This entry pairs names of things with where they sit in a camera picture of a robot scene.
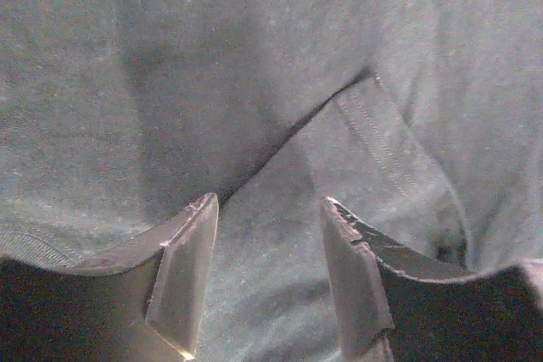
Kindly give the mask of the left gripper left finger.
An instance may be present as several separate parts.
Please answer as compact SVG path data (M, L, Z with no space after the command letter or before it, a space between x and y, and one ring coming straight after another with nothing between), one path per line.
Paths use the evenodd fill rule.
M218 214L207 193L73 267L3 255L2 360L193 360Z

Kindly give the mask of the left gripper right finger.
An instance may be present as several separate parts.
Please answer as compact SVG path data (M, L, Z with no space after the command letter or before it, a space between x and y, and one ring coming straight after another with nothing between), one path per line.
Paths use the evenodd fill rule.
M539 361L542 263L472 273L320 203L340 344L348 361Z

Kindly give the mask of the black t shirt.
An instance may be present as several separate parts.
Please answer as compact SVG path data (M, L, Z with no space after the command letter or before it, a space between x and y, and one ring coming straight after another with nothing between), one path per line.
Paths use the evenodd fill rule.
M190 361L348 361L326 197L542 263L542 0L1 0L1 258L73 267L207 193Z

